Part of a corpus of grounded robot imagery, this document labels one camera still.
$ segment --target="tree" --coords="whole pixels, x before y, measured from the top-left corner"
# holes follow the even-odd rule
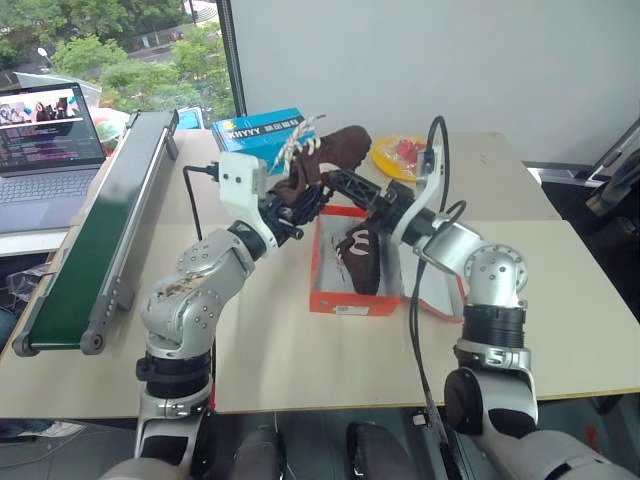
[[[218,25],[194,27],[171,48],[168,63],[131,59],[96,35],[58,44],[59,73],[102,86],[101,103],[125,112],[199,106],[206,124],[234,116],[235,109]]]
[[[199,105],[200,93],[181,81],[173,64],[127,60],[108,67],[101,80],[110,106],[133,110],[171,110]]]
[[[183,16],[181,0],[0,0],[0,61],[15,65],[38,47],[52,49],[72,36],[124,45]]]
[[[96,82],[105,68],[126,62],[128,57],[115,40],[101,42],[97,36],[89,35],[58,43],[51,60],[61,73]]]
[[[171,49],[178,72],[184,81],[202,93],[205,122],[235,116],[235,105],[227,72],[220,25],[212,22],[185,32]]]
[[[12,66],[28,51],[53,45],[66,24],[57,0],[0,0],[0,62]]]

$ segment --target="sticker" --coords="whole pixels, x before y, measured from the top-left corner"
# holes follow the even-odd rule
[[[277,122],[267,123],[266,125],[258,125],[257,127],[245,127],[238,128],[235,123],[230,120],[225,120],[222,123],[223,131],[225,135],[230,139],[239,139],[239,138],[248,138],[255,137],[258,135],[264,135],[265,133],[273,133],[282,129],[293,128],[304,121],[304,117],[302,115],[298,115],[294,118],[289,118],[287,120],[280,120]]]
[[[354,307],[351,305],[338,305],[333,309],[338,315],[367,315],[369,307]]]

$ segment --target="silver metal arm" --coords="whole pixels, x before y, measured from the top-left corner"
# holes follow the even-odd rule
[[[212,389],[209,365],[216,325],[226,303],[253,270],[254,262],[244,243],[227,230],[216,230],[182,254],[176,274],[153,287],[142,320],[149,331],[145,360],[152,359],[145,367],[155,368],[157,378],[148,377],[150,381],[140,393],[136,457],[155,456],[149,451],[154,448],[149,447],[154,438],[180,439],[176,448],[180,444],[184,451],[178,467],[183,474],[189,473]],[[176,362],[178,367],[188,362],[196,365],[193,371],[189,367],[179,370],[182,378],[174,378],[171,372],[163,378],[163,359],[171,362],[167,367]],[[174,390],[180,389],[186,394],[174,396]]]
[[[436,216],[434,227],[442,221],[446,217]],[[460,368],[445,385],[454,428],[470,435],[504,478],[636,478],[565,433],[537,429],[531,352],[522,331],[526,301],[518,298],[527,281],[522,255],[458,223],[431,238],[414,244],[416,255],[464,276],[470,288],[463,335],[454,347]]]

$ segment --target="black cable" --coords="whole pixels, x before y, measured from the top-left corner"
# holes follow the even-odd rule
[[[196,199],[193,196],[193,188],[191,188],[191,179],[189,178],[189,172],[209,173],[207,168],[193,167],[186,165],[182,168],[182,176],[184,177],[184,183],[187,187],[187,193],[189,194],[189,202],[191,202],[191,213],[193,213],[193,221],[196,224],[196,234],[198,235],[198,241],[202,240],[202,229],[200,228],[200,218],[198,217],[198,208],[196,207]]]
[[[442,132],[442,144],[443,144],[443,162],[444,162],[444,186],[442,190],[442,197],[440,200],[440,209],[439,213],[442,213],[445,210],[445,206],[447,204],[447,197],[449,195],[449,185],[450,185],[450,177],[451,177],[451,164],[449,160],[449,135],[447,132],[447,126],[445,124],[444,118],[441,115],[438,115],[431,126],[429,127],[429,133],[427,134],[427,150],[431,150],[431,158],[433,158],[433,140],[436,134],[437,127],[440,127]],[[447,214],[451,214],[453,211],[455,213],[451,215],[451,218],[444,221],[433,234],[433,236],[429,239],[427,244],[424,247],[424,251],[428,250],[428,247],[442,235],[447,229],[451,228],[451,226],[456,223],[462,214],[464,213],[467,207],[467,202],[464,200],[460,200],[454,203],[451,207],[449,207],[446,211]],[[422,384],[422,391],[424,393],[427,411],[429,412],[432,408],[436,408],[433,402],[433,397],[431,395],[431,387],[429,386],[429,381],[427,380],[427,376],[424,371],[424,362],[422,360],[422,350],[420,348],[420,332],[419,332],[419,322],[418,322],[418,308],[419,308],[419,300],[420,300],[420,282],[422,281],[422,277],[424,275],[424,271],[427,267],[427,262],[423,259],[418,261],[418,268],[416,270],[416,283],[413,287],[413,293],[411,295],[411,303],[409,305],[409,336],[411,338],[411,345],[413,347],[413,354],[416,358],[416,363],[418,365],[418,373],[420,374],[420,382]],[[461,479],[462,474],[457,463],[454,460],[454,457],[449,449],[448,439],[446,438],[446,432],[439,432],[440,437],[440,454],[442,456],[442,460],[447,472],[447,476],[453,479]]]
[[[442,115],[438,115],[433,119],[433,122],[431,122],[429,133],[427,133],[427,149],[433,150],[433,140],[436,136],[436,129],[438,126],[442,133],[442,147],[444,150],[444,186],[442,188],[439,210],[442,213],[445,205],[447,204],[447,198],[449,197],[449,181],[451,177],[451,164],[449,161],[449,132],[447,131],[447,124],[445,123]]]

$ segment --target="desk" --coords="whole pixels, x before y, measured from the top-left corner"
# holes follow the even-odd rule
[[[95,357],[50,351],[19,358],[6,350],[0,358],[0,416],[137,415],[140,384],[134,365],[145,343],[137,312],[151,285],[172,272],[179,254],[196,240],[182,166],[204,165],[217,152],[208,131],[176,132],[175,138],[180,155],[166,196],[158,199],[161,213],[132,311],[119,315],[105,351]],[[527,257],[526,339],[534,353],[539,396],[640,390],[635,319],[578,236],[513,160],[505,139],[451,134],[451,144],[451,199],[466,198],[465,219],[474,228]],[[362,172],[374,181],[381,178],[368,164]],[[500,172],[507,173],[500,177]],[[227,226],[230,219],[217,199],[217,186],[202,175],[193,180],[204,230]],[[503,200],[515,192],[517,196]],[[227,305],[217,332],[218,409],[421,403],[406,306],[381,318],[308,312],[312,228],[305,227],[302,241],[289,241],[276,257],[260,260],[241,294]],[[444,378],[455,367],[451,347],[460,327],[426,312],[420,316],[427,374],[436,401],[442,401]]]

